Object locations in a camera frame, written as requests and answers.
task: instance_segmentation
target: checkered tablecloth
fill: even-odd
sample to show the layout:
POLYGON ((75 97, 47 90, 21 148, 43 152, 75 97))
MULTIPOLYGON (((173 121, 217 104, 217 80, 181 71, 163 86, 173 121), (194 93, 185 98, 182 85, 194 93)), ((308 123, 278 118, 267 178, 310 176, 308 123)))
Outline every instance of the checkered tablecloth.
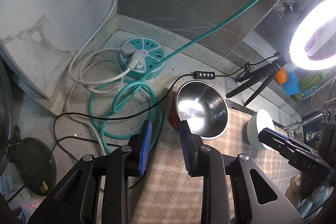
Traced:
MULTIPOLYGON (((248 154, 285 193, 290 179, 298 171, 277 151, 258 151, 248 145, 246 126, 250 117, 246 113, 230 109, 230 121, 226 132, 215 140, 204 140, 204 143, 222 154, 248 154)), ((277 127, 276 131, 285 134, 277 127)), ((179 133, 169 124, 168 119, 165 119, 151 162, 132 223, 198 224, 201 218, 203 178, 191 178, 185 170, 179 133)), ((233 218, 234 206, 229 176, 226 182, 229 188, 230 215, 233 218)))

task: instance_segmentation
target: metal pipe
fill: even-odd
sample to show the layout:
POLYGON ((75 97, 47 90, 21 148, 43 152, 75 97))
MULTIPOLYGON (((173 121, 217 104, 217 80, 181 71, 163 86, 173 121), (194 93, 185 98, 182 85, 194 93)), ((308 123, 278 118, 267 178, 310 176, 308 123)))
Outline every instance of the metal pipe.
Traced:
POLYGON ((322 112, 315 115, 315 116, 311 116, 305 120, 302 120, 302 122, 295 122, 290 124, 289 126, 285 126, 283 127, 283 130, 286 131, 288 133, 288 136, 292 136, 292 132, 294 130, 298 130, 300 127, 303 127, 313 121, 316 121, 318 119, 322 118, 322 112))

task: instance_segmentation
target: round power strip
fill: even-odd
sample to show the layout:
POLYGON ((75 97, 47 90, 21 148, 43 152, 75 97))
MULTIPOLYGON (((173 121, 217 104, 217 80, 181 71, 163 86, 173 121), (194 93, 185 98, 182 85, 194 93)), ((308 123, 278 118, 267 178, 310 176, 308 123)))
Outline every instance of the round power strip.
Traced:
MULTIPOLYGON (((145 65, 139 70, 130 71, 127 76, 132 77, 134 79, 140 79, 143 75, 150 70, 156 63, 161 61, 167 56, 165 49, 157 43, 155 40, 146 38, 146 37, 134 37, 127 40, 124 44, 130 43, 135 46, 135 48, 139 51, 145 53, 145 65)), ((123 70, 126 70, 126 66, 128 64, 128 60, 130 57, 123 56, 121 53, 119 54, 119 64, 121 65, 123 70)), ((146 80, 152 79, 158 76, 166 62, 162 63, 158 68, 151 71, 151 73, 146 77, 146 80)))

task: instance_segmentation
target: metal screw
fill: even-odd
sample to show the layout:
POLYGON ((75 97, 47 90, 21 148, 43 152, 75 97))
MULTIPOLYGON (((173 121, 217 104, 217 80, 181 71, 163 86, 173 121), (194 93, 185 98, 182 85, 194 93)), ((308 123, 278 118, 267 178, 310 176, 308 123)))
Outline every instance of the metal screw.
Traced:
POLYGON ((209 145, 202 145, 201 146, 201 150, 203 152, 209 152, 210 151, 210 146, 209 145))
POLYGON ((243 154, 239 154, 239 159, 243 161, 247 161, 250 159, 250 157, 246 155, 245 153, 243 153, 243 154))
POLYGON ((132 148, 129 145, 124 145, 124 146, 121 147, 121 151, 123 151, 123 152, 129 152, 131 150, 132 150, 132 148))
POLYGON ((90 161, 93 160, 93 156, 91 154, 86 154, 83 157, 83 161, 90 161))

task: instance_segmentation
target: bowl rim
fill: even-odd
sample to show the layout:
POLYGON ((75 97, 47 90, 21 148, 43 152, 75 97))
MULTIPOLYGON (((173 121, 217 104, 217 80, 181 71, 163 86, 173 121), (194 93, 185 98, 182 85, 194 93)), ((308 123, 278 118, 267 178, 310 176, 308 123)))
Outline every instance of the bowl rim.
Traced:
POLYGON ((214 88, 212 85, 210 85, 210 84, 208 84, 208 83, 206 83, 206 82, 203 82, 203 81, 199 81, 199 80, 191 80, 191 81, 188 81, 188 82, 184 83, 183 85, 181 85, 180 88, 178 89, 177 93, 176 93, 176 96, 175 96, 175 110, 176 110, 176 113, 177 113, 177 115, 178 115, 180 121, 182 121, 182 118, 181 118, 181 116, 180 116, 179 110, 178 110, 178 108, 177 108, 177 99, 179 98, 179 95, 180 95, 180 92, 181 92, 182 88, 185 87, 186 85, 188 85, 188 84, 190 84, 190 83, 194 83, 194 82, 205 84, 205 85, 211 87, 212 89, 214 89, 214 90, 218 93, 218 95, 222 98, 222 100, 223 100, 223 102, 224 102, 224 104, 225 104, 226 112, 227 112, 227 120, 226 120, 226 125, 225 125, 224 129, 222 130, 222 132, 219 133, 219 134, 217 134, 217 135, 214 136, 214 137, 203 137, 203 136, 200 136, 200 135, 194 133, 192 130, 190 130, 190 132, 193 133, 193 134, 195 134, 195 135, 200 136, 200 137, 201 137, 202 139, 204 139, 204 140, 213 140, 213 139, 219 138, 220 136, 222 136, 222 135, 224 134, 224 132, 226 131, 226 129, 227 129, 228 125, 229 125, 229 119, 230 119, 230 116, 229 116, 229 108, 228 108, 228 106, 227 106, 227 104, 226 104, 226 101, 225 101, 224 97, 223 97, 223 96, 221 95, 221 93, 220 93, 216 88, 214 88))

